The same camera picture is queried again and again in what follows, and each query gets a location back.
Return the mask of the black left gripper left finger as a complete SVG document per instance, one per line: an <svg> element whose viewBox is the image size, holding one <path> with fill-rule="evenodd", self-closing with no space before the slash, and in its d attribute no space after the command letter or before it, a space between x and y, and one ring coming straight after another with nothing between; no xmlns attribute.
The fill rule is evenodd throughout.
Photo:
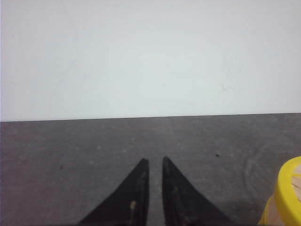
<svg viewBox="0 0 301 226"><path fill-rule="evenodd" d="M149 161L141 159L118 188L85 216L79 225L145 226L149 194Z"/></svg>

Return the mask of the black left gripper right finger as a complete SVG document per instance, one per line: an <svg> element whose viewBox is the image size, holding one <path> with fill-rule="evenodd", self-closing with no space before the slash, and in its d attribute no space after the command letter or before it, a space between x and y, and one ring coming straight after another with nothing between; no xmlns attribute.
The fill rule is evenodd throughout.
<svg viewBox="0 0 301 226"><path fill-rule="evenodd" d="M167 226L222 226L232 223L195 189L167 156L162 162L162 199Z"/></svg>

